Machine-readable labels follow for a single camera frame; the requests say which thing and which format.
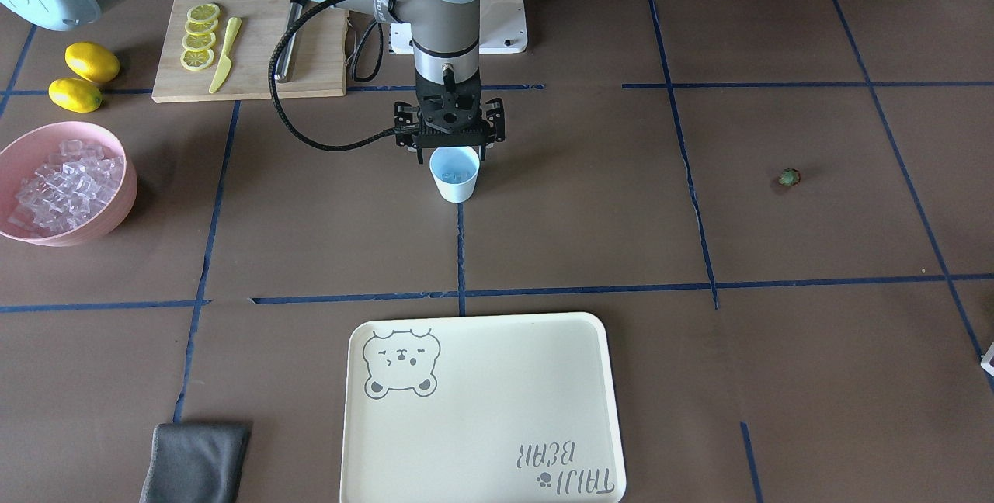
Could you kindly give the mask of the clear ice cubes pile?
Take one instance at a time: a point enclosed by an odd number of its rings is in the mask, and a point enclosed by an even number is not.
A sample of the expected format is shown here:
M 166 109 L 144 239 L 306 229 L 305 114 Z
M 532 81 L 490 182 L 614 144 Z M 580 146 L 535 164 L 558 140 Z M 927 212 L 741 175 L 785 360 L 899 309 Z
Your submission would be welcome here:
M 64 140 L 21 178 L 7 223 L 30 238 L 68 233 L 109 206 L 124 175 L 121 155 L 95 142 Z

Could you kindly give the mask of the light blue plastic cup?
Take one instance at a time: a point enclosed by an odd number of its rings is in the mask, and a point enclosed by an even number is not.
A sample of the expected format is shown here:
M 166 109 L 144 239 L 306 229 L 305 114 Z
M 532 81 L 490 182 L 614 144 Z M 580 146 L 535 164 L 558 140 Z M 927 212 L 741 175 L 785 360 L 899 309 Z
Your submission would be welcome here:
M 438 148 L 430 157 L 429 170 L 443 199 L 462 203 L 474 193 L 481 160 L 470 146 Z

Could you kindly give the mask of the wooden cutting board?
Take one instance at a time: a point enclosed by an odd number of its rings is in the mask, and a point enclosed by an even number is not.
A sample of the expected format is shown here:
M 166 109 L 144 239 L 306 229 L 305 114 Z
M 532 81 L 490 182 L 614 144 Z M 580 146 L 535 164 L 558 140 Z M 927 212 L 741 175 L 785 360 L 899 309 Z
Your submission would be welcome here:
M 215 67 L 186 71 L 179 57 L 183 51 L 187 11 L 193 5 L 214 3 L 221 7 L 214 51 L 221 51 L 228 17 L 242 19 L 231 59 L 233 69 L 219 92 L 208 93 Z M 152 87 L 156 103 L 269 99 L 266 71 L 273 49 L 287 26 L 289 0 L 174 0 L 166 26 L 161 58 Z M 345 42 L 347 15 L 328 9 L 309 19 L 296 33 L 288 82 L 277 83 L 283 99 L 344 96 L 346 92 Z

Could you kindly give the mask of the yellow plastic knife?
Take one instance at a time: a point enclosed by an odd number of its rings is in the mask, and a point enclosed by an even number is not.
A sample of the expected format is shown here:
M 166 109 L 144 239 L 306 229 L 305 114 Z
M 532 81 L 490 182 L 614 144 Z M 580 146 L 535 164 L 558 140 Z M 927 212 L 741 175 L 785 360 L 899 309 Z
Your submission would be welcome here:
M 227 81 L 228 76 L 233 68 L 233 60 L 231 59 L 231 53 L 233 53 L 235 40 L 239 30 L 242 27 L 242 19 L 239 17 L 231 17 L 226 23 L 226 29 L 224 30 L 224 40 L 221 44 L 220 57 L 217 58 L 216 71 L 214 71 L 214 76 L 208 88 L 209 94 L 214 94 L 220 91 L 221 86 Z

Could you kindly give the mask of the lemon slice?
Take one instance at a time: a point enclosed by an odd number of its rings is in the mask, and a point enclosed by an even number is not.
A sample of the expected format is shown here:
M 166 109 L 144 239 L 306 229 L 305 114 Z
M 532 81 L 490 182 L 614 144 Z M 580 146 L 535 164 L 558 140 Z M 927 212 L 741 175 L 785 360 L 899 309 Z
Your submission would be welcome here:
M 217 26 L 219 26 L 219 19 L 211 19 L 210 21 L 192 21 L 189 19 L 185 23 L 184 29 L 190 36 L 206 36 L 213 33 Z
M 188 23 L 213 23 L 220 18 L 221 7 L 214 3 L 202 3 L 193 5 L 186 12 Z
M 186 33 L 183 36 L 182 46 L 184 51 L 206 51 L 213 49 L 216 42 L 217 37 L 214 32 L 202 33 L 202 35 Z
M 186 71 L 205 71 L 214 64 L 214 51 L 205 50 L 184 50 L 179 57 L 181 67 Z

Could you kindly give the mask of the cream bear serving tray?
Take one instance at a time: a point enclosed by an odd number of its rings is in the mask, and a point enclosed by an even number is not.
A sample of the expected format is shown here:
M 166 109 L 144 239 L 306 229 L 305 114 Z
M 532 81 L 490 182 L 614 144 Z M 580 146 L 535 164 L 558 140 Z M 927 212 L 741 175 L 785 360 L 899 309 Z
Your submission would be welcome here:
M 342 502 L 619 502 L 606 327 L 587 312 L 369 321 L 350 337 Z

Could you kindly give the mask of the red strawberry on table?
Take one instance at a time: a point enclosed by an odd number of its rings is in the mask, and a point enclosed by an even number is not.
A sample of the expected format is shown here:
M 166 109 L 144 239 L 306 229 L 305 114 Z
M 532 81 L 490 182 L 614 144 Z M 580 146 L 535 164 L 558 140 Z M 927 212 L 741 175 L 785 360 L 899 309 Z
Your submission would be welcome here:
M 784 188 L 795 187 L 801 182 L 800 171 L 793 168 L 784 169 L 777 178 L 777 184 Z

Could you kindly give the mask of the yellow lemon upper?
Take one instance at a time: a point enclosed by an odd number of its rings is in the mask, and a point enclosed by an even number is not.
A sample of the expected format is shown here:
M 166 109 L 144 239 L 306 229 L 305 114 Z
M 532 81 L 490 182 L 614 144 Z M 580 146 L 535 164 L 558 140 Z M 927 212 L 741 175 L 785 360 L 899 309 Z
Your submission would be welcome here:
M 85 81 L 105 85 L 120 74 L 118 57 L 106 47 L 93 42 L 77 42 L 64 50 L 65 64 Z

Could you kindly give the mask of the yellow lemon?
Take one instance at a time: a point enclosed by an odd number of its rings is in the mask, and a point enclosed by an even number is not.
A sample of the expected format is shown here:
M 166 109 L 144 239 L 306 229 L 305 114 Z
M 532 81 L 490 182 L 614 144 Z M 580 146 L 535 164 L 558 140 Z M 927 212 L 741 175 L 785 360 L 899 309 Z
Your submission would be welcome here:
M 93 113 L 103 105 L 103 94 L 95 83 L 81 78 L 58 78 L 47 86 L 55 106 L 71 113 Z
M 105 85 L 120 74 L 118 57 L 106 47 L 93 42 L 77 42 L 64 50 L 65 64 L 85 81 Z

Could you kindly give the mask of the yellow lemon lower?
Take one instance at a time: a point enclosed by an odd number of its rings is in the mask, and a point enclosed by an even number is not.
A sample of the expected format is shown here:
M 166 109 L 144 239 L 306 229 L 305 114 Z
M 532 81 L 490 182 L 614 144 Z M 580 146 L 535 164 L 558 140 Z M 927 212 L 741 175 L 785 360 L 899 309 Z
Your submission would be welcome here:
M 58 78 L 47 86 L 55 106 L 71 113 L 93 113 L 103 105 L 103 94 L 95 83 L 81 78 Z

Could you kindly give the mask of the pink bowl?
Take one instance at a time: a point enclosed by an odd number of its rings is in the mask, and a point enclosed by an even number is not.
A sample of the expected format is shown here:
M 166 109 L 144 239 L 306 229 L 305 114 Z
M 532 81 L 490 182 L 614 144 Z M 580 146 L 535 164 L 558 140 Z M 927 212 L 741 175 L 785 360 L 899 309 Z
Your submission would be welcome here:
M 39 231 L 18 227 L 9 220 L 18 205 L 15 199 L 16 188 L 21 180 L 28 177 L 29 170 L 36 169 L 50 153 L 56 151 L 63 140 L 71 139 L 92 142 L 102 146 L 110 154 L 123 158 L 122 179 L 113 189 L 109 203 L 97 210 L 92 219 L 61 234 L 43 235 Z M 63 121 L 40 126 L 15 139 L 1 153 L 1 234 L 10 240 L 42 246 L 85 244 L 120 226 L 131 212 L 136 195 L 137 171 L 134 163 L 129 160 L 117 135 L 94 123 Z

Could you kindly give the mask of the grey folded cloth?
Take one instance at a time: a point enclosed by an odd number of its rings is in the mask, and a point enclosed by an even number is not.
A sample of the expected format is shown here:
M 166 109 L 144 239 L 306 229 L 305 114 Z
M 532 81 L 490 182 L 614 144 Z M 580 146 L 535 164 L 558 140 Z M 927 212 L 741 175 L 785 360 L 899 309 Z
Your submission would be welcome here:
M 250 439 L 237 422 L 157 425 L 139 501 L 237 501 Z

